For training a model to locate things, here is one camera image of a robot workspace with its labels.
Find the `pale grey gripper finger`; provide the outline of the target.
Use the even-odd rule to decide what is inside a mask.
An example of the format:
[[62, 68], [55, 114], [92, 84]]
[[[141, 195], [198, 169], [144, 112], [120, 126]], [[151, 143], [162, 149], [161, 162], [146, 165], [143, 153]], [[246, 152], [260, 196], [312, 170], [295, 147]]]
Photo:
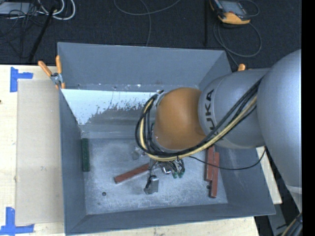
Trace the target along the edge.
[[143, 149], [141, 149], [140, 147], [135, 146], [131, 156], [133, 160], [139, 160], [142, 156], [145, 156], [145, 151]]
[[144, 188], [146, 195], [151, 195], [158, 192], [159, 178], [155, 175], [150, 175]]

